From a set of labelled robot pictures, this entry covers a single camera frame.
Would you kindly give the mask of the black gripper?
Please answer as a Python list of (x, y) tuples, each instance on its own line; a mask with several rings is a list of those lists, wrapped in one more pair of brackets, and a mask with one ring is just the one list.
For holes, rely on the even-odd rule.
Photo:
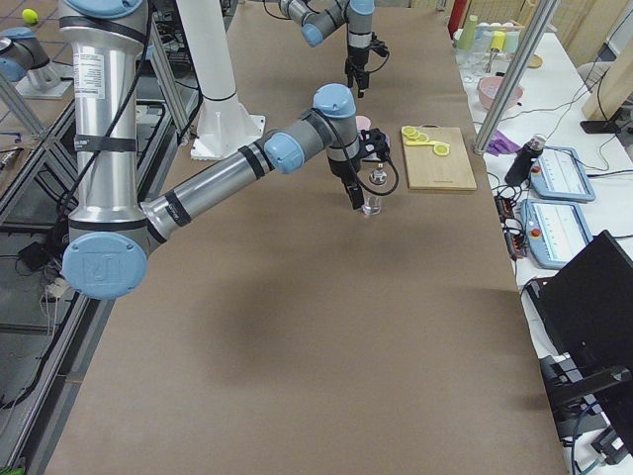
[(344, 72), (347, 78), (347, 87), (352, 88), (356, 84), (359, 98), (363, 98), (365, 91), (369, 88), (370, 75), (382, 68), (379, 66), (374, 70), (365, 69), (371, 52), (376, 53), (387, 62), (388, 47), (378, 39), (374, 32), (357, 34), (351, 30), (347, 31), (347, 57)]
[(360, 138), (348, 147), (341, 147), (338, 142), (326, 149), (326, 156), (330, 171), (338, 177), (349, 197), (353, 210), (363, 206), (363, 190), (357, 182), (357, 172), (360, 170), (363, 160), (357, 157), (360, 149)]

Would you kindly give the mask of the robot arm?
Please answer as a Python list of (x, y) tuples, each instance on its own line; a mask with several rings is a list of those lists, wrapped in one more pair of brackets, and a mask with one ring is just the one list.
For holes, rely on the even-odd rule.
[(354, 208), (364, 202), (358, 178), (365, 157), (389, 157), (385, 136), (359, 131), (355, 101), (368, 86), (369, 54), (388, 50), (372, 29), (371, 1), (337, 1), (323, 11), (283, 1), (311, 46), (347, 31), (346, 84), (327, 84), (291, 126), (266, 131), (265, 120), (239, 103), (221, 7), (216, 1), (177, 5), (202, 95), (196, 143), (214, 164), (161, 197), (136, 193), (136, 60), (145, 54), (151, 18), (145, 1), (63, 1), (59, 27), (73, 49), (79, 174), (71, 188), (64, 279), (99, 300), (124, 296), (141, 282), (150, 253), (241, 188), (271, 171), (289, 174), (319, 153), (327, 156)]
[(344, 72), (347, 86), (357, 86), (362, 98), (370, 85), (370, 75), (382, 68), (367, 70), (371, 52), (387, 62), (390, 53), (386, 44), (373, 31), (372, 22), (375, 2), (370, 0), (335, 1), (322, 11), (315, 11), (308, 1), (278, 1), (281, 14), (301, 27), (301, 32), (311, 48), (320, 45), (340, 27), (346, 27), (347, 57)]

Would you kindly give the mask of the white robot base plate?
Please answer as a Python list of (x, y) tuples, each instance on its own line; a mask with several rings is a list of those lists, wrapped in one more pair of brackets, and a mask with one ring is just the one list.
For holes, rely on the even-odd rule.
[(235, 98), (216, 103), (205, 100), (191, 148), (194, 160), (221, 160), (260, 139), (266, 118), (251, 115)]

